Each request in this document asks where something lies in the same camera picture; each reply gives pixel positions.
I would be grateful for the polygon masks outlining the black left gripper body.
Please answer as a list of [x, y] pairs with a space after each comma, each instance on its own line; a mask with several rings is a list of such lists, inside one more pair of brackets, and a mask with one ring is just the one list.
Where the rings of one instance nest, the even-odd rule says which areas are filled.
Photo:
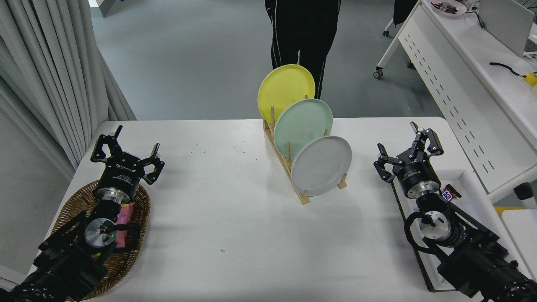
[[94, 189], [94, 196], [103, 197], [106, 191], [121, 191], [133, 197], [145, 170], [141, 159], [132, 155], [115, 155], [107, 159], [96, 157], [94, 162], [104, 162], [105, 170]]

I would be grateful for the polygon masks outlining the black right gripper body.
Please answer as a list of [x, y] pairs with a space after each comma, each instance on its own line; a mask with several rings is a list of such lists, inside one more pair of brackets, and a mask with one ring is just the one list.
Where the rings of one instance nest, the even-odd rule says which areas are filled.
[[429, 160], [394, 166], [394, 174], [407, 198], [418, 198], [426, 193], [438, 193], [441, 187], [441, 181]]

